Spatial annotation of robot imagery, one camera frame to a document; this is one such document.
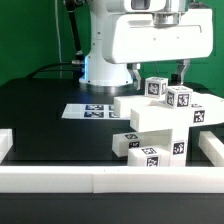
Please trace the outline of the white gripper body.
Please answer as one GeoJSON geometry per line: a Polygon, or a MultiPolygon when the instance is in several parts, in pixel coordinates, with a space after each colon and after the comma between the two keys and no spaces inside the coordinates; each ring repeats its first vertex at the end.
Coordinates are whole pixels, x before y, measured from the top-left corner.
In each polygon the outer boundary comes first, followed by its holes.
{"type": "Polygon", "coordinates": [[[155,26],[150,14],[111,15],[104,22],[102,56],[110,63],[201,58],[212,49],[211,9],[190,9],[174,26],[155,26]]]}

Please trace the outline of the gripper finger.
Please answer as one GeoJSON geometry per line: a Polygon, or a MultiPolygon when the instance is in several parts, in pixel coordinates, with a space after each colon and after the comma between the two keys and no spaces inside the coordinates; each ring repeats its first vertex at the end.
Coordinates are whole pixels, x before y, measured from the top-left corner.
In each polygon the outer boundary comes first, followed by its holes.
{"type": "Polygon", "coordinates": [[[130,63],[127,65],[127,69],[133,78],[134,86],[136,87],[137,90],[140,90],[141,89],[141,76],[139,73],[140,64],[130,63]]]}
{"type": "Polygon", "coordinates": [[[177,61],[176,77],[177,77],[178,84],[184,83],[184,77],[189,67],[190,67],[189,59],[182,59],[177,61]]]}

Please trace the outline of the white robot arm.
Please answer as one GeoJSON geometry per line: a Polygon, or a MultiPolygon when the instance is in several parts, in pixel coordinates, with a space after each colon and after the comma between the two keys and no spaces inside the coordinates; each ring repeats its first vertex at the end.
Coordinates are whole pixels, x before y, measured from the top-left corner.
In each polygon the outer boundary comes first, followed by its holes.
{"type": "Polygon", "coordinates": [[[174,80],[181,83],[195,58],[213,50],[213,10],[196,0],[65,0],[77,50],[84,64],[80,82],[105,90],[141,86],[138,65],[176,61],[174,80]],[[91,48],[84,54],[75,10],[88,6],[91,48]]]}

